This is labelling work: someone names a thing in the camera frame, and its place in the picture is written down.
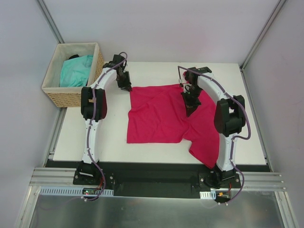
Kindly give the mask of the pink t shirt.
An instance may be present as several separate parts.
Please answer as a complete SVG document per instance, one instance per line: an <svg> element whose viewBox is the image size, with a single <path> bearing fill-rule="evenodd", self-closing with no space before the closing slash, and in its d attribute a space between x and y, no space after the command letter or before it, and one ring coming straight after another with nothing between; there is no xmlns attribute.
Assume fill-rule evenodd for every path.
<svg viewBox="0 0 304 228"><path fill-rule="evenodd" d="M179 85L134 87L130 93L127 143L191 142L189 153L208 168L216 165L219 133L214 126L216 105L201 92L201 105L190 116Z"/></svg>

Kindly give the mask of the wicker basket with liner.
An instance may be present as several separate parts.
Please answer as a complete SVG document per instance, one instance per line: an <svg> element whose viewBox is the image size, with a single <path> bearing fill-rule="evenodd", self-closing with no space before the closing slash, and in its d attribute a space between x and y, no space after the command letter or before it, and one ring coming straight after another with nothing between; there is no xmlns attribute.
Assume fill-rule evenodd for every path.
<svg viewBox="0 0 304 228"><path fill-rule="evenodd" d="M105 64L98 43L67 43L58 44L50 61L42 84L43 92L57 107L79 107L81 103L81 87L60 87L60 73L64 61L69 57L93 55L93 62L88 78L91 85L101 74Z"/></svg>

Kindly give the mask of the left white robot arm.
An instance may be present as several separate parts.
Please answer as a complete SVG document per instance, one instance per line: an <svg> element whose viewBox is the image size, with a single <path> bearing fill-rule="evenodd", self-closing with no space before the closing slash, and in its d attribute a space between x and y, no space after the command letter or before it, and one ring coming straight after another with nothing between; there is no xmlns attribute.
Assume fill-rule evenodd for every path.
<svg viewBox="0 0 304 228"><path fill-rule="evenodd" d="M106 63L100 76L90 85L81 89L81 115L85 120L85 146L82 160L75 172L76 181L85 181L91 185L105 183L105 178L98 165L96 152L97 134L107 114L105 89L114 81L121 90L132 91L129 72L125 70L127 53L115 54Z"/></svg>

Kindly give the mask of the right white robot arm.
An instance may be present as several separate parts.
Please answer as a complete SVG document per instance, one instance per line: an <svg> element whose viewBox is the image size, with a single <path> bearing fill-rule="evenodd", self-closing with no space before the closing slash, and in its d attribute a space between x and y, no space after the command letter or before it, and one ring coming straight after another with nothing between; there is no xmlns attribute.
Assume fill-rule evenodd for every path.
<svg viewBox="0 0 304 228"><path fill-rule="evenodd" d="M184 86L181 93L186 116L189 117L201 105L199 95L202 91L216 104L214 126L219 133L219 156L215 167L203 178L203 182L214 189L223 188L236 176L236 140L247 122L244 97L229 95L213 78L213 73L208 67L191 67L183 70L183 77L190 85L189 88Z"/></svg>

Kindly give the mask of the teal t shirt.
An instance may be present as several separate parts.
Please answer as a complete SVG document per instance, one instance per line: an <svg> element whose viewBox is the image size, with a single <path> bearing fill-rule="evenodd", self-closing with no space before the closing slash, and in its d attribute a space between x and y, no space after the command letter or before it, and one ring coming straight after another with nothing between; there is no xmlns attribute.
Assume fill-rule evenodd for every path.
<svg viewBox="0 0 304 228"><path fill-rule="evenodd" d="M80 56L63 62L60 73L60 87L83 87L87 85L93 55Z"/></svg>

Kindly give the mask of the black garment in basket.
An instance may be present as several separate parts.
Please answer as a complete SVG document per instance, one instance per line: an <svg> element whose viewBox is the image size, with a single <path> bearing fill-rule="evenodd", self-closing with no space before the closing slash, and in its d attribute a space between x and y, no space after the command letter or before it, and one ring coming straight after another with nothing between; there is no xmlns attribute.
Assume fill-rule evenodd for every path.
<svg viewBox="0 0 304 228"><path fill-rule="evenodd" d="M72 55L71 57L69 57L68 60L71 60L71 59L74 59L74 58L78 58L78 57L80 57L80 56L78 54L75 54L75 55Z"/></svg>

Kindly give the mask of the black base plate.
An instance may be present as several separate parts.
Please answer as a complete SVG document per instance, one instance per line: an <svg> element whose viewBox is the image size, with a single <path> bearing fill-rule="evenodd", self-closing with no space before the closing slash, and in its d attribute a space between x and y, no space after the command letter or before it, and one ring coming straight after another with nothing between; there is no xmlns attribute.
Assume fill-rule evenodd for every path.
<svg viewBox="0 0 304 228"><path fill-rule="evenodd" d="M73 168L74 185L98 185L105 176L105 188L115 196L197 199L211 188L241 187L240 174L220 173L203 164L47 161L48 168Z"/></svg>

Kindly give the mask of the front aluminium rail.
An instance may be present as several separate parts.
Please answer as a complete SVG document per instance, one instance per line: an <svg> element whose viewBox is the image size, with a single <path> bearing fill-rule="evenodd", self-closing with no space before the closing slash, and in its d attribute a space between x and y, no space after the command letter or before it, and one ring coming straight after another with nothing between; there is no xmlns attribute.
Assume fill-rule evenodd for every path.
<svg viewBox="0 0 304 228"><path fill-rule="evenodd" d="M32 186L72 186L75 168L35 168L30 180ZM283 177L277 172L244 171L245 190L287 191Z"/></svg>

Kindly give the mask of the left aluminium frame post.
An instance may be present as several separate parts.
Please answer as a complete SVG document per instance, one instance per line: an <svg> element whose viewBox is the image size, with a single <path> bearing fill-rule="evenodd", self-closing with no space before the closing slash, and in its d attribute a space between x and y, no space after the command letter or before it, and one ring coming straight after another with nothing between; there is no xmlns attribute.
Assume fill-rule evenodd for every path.
<svg viewBox="0 0 304 228"><path fill-rule="evenodd" d="M52 34L54 35L54 37L57 41L57 43L64 44L65 41L64 41L64 39L63 39L63 37L62 37L54 19L53 19L49 9L48 9L45 1L44 0L36 0L36 3L38 5L38 7L40 8L40 10L41 10L46 22L47 22Z"/></svg>

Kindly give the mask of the aluminium frame post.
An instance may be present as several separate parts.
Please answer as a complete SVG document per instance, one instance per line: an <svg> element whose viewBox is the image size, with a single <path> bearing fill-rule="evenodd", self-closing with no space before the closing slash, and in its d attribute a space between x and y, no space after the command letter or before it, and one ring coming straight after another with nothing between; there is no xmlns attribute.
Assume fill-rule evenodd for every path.
<svg viewBox="0 0 304 228"><path fill-rule="evenodd" d="M243 62L240 64L239 68L240 71L243 72L247 65L249 64L251 58L253 55L256 53L257 49L261 45L262 41L266 37L268 31L272 27L273 23L275 22L276 18L280 14L280 12L283 10L285 4L288 2L288 0L278 0L275 7L271 11L268 19L266 20L264 26L262 27L261 31L259 32L257 38L255 39L253 45L251 46L248 54L246 55L245 59Z"/></svg>
<svg viewBox="0 0 304 228"><path fill-rule="evenodd" d="M48 9L45 1L44 0L36 0L36 3L38 5L38 7L40 8L40 10L41 10L46 22L47 22L52 34L54 35L54 37L57 41L57 43L64 44L65 41L64 41L64 39L63 39L63 37L62 37L54 19L53 19L49 9Z"/></svg>

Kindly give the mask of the right aluminium frame post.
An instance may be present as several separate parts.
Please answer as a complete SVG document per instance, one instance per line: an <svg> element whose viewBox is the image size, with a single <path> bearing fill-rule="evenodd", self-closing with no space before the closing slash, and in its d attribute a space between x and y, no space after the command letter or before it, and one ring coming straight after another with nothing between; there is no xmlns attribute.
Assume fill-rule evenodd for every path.
<svg viewBox="0 0 304 228"><path fill-rule="evenodd" d="M259 32L257 38L255 39L253 45L251 46L248 54L246 55L245 59L243 62L240 64L239 68L240 71L243 72L247 65L249 64L251 58L253 55L256 53L257 49L261 45L262 41L266 37L268 31L272 27L273 23L275 22L276 18L280 14L280 12L283 10L285 4L288 2L288 0L278 0L275 7L271 11L268 19L266 20L264 26L262 27L261 31Z"/></svg>

